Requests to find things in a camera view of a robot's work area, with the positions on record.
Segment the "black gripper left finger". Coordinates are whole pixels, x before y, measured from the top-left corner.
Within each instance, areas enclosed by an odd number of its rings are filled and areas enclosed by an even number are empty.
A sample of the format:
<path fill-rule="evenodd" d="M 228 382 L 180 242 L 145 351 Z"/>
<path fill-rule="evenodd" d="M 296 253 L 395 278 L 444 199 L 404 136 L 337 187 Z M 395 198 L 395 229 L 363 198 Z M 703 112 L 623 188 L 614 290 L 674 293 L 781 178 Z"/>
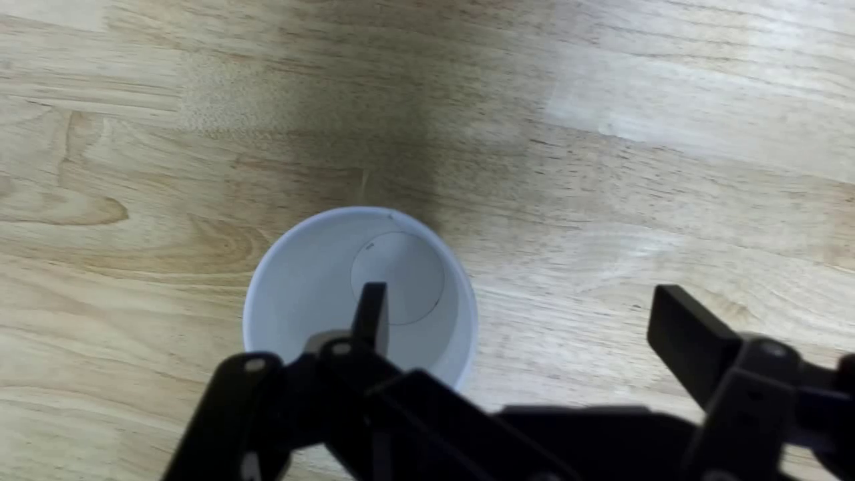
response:
<path fill-rule="evenodd" d="M 388 286 L 367 283 L 348 331 L 284 362 L 221 359 L 162 481 L 281 481 L 325 446 L 356 481 L 573 481 L 573 468 L 427 370 L 384 358 Z"/>

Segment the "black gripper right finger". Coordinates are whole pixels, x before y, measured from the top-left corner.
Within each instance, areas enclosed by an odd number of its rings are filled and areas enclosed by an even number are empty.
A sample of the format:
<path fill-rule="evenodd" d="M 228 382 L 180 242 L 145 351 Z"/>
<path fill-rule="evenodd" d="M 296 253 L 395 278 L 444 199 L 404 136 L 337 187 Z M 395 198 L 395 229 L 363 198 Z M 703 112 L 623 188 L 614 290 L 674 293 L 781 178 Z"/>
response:
<path fill-rule="evenodd" d="M 785 446 L 855 481 L 855 354 L 814 366 L 785 341 L 738 334 L 681 286 L 658 286 L 647 341 L 706 412 L 690 481 L 785 481 Z"/>

